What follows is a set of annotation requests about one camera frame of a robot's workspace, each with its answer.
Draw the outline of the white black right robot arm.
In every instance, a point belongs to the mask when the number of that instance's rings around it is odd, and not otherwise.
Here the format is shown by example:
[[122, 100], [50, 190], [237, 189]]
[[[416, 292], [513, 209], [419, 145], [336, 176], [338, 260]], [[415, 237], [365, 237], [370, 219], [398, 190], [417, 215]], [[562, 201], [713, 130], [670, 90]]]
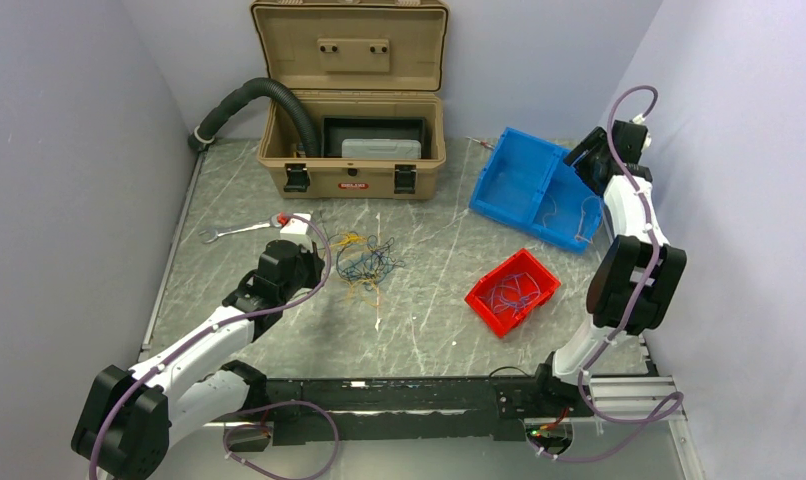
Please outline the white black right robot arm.
[[610, 129], [595, 128], [564, 161], [605, 207], [612, 242], [587, 292], [589, 319], [554, 353], [554, 377], [530, 388], [531, 404], [543, 415], [567, 404], [562, 381], [585, 382], [602, 348], [661, 324], [684, 272], [687, 255], [663, 234], [652, 175], [639, 163], [649, 144], [641, 118], [617, 120]]

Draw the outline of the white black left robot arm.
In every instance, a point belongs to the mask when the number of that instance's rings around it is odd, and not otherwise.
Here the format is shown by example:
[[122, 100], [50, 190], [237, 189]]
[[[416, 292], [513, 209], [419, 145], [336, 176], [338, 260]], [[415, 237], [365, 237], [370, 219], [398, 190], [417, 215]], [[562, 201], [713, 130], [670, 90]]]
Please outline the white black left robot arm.
[[326, 241], [268, 243], [257, 266], [221, 306], [161, 353], [94, 378], [71, 439], [89, 479], [147, 479], [168, 450], [203, 424], [235, 413], [258, 417], [266, 377], [231, 355], [267, 333], [329, 277]]

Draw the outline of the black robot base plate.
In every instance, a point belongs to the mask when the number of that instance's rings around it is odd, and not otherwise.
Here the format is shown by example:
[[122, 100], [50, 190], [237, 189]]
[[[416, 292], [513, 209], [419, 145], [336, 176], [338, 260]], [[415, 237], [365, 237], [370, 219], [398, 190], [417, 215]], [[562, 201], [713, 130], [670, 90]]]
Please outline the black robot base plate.
[[525, 375], [270, 379], [225, 421], [272, 426], [276, 446], [343, 441], [487, 437], [521, 441], [523, 426], [586, 419], [575, 389]]

